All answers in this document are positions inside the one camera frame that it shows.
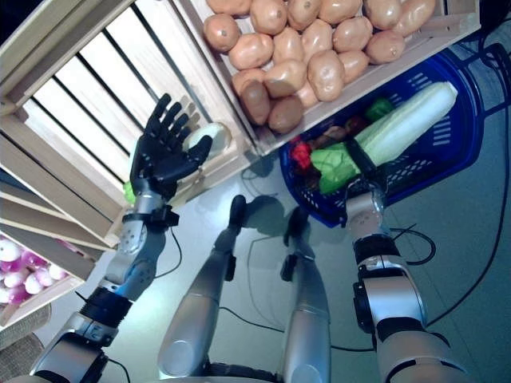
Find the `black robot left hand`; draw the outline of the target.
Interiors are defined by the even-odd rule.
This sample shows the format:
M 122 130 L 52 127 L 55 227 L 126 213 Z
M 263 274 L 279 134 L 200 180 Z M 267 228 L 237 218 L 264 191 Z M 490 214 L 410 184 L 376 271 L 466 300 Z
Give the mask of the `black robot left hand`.
M 190 135 L 189 117 L 181 113 L 182 105 L 169 94 L 159 98 L 145 130 L 137 140 L 129 175 L 133 194 L 154 192 L 169 201 L 179 180 L 197 171 L 212 147 L 209 135 L 200 138 L 191 148 L 184 148 Z

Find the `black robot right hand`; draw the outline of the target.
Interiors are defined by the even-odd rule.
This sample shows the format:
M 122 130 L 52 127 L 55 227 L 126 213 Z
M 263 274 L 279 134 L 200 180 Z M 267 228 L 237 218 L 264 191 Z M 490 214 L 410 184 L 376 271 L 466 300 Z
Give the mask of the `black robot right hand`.
M 360 171 L 360 173 L 348 183 L 347 196 L 355 197 L 372 191 L 380 195 L 385 195 L 388 189 L 385 171 L 374 164 L 354 137 L 346 140 L 345 146 L 350 158 Z

